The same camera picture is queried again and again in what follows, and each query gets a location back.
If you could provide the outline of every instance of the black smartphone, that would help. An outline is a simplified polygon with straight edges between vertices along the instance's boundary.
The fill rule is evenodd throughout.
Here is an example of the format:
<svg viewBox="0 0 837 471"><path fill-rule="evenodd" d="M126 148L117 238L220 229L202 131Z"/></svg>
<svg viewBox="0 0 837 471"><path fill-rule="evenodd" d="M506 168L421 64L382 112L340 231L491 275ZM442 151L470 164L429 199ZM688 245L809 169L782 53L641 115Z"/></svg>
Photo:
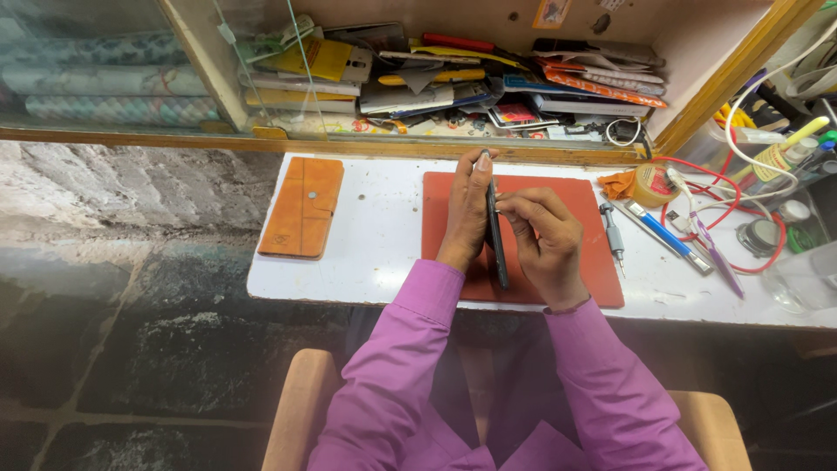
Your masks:
<svg viewBox="0 0 837 471"><path fill-rule="evenodd" d="M491 249L486 252L489 264L488 271L496 276L500 282L500 289L505 291L509 289L509 272L506 270L506 256L503 254L503 238L500 236L500 217L494 209L497 202L494 196L494 179L488 184L488 191L485 192L485 202L488 206L488 227L485 228L485 243ZM496 264L491 263L492 258L495 259Z"/></svg>

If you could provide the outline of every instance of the wooden chair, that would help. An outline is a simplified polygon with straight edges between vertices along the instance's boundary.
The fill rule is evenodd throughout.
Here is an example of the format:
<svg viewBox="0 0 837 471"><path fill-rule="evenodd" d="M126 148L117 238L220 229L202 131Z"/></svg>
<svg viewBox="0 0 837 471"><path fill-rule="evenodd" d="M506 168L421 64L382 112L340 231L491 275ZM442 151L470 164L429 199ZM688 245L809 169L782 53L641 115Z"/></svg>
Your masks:
<svg viewBox="0 0 837 471"><path fill-rule="evenodd" d="M300 350L290 363L276 409L262 471L301 471L326 423L331 396L341 386L329 352ZM711 471L752 471L732 409L720 396L669 391L679 425Z"/></svg>

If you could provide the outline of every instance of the red silicone mat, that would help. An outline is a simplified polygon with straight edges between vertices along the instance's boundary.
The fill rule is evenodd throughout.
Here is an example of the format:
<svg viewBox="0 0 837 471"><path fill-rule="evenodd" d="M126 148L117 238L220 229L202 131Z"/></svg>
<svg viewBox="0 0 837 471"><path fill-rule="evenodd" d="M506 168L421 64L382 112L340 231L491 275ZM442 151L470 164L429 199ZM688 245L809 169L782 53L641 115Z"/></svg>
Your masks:
<svg viewBox="0 0 837 471"><path fill-rule="evenodd" d="M496 175L500 191L548 187L555 190L570 212L584 225L581 250L581 276L588 290L603 308L624 306L622 287L610 254L608 238L604 234L603 217L598 212L593 186L587 180L555 179L548 177L517 177ZM448 221L448 195L454 181L452 173L424 174L424 211L422 213L421 257L435 259L442 245ZM474 260L465 274L465 286L460 299L492 301L496 303L544 304L517 261L517 241L506 218L500 216L500 230L510 287L500 290L488 275L485 251Z"/></svg>

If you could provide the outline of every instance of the screwdriver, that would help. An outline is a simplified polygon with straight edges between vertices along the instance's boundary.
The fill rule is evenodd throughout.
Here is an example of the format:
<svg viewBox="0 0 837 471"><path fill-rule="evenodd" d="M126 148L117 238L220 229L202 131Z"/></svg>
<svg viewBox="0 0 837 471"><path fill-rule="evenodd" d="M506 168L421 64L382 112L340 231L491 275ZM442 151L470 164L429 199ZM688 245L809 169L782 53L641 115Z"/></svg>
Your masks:
<svg viewBox="0 0 837 471"><path fill-rule="evenodd" d="M625 265L622 263L622 254L625 252L625 247L622 245L622 236L619 234L619 228L614 224L612 213L614 212L614 204L611 202L602 203L598 207L598 212L604 215L604 219L608 224L604 227L604 233L608 235L608 244L610 244L610 253L612 253L616 260L619 261L619 267L622 268L622 278L625 278Z"/></svg>

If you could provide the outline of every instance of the orange cloth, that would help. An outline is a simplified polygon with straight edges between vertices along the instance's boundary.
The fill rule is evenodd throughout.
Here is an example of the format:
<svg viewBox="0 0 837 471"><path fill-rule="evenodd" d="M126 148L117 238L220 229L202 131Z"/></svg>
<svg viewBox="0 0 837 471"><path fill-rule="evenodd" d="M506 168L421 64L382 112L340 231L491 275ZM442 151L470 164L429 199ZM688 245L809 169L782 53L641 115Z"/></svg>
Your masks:
<svg viewBox="0 0 837 471"><path fill-rule="evenodd" d="M627 199L634 196L636 170L614 173L607 177L598 177L598 184L604 187L608 199Z"/></svg>

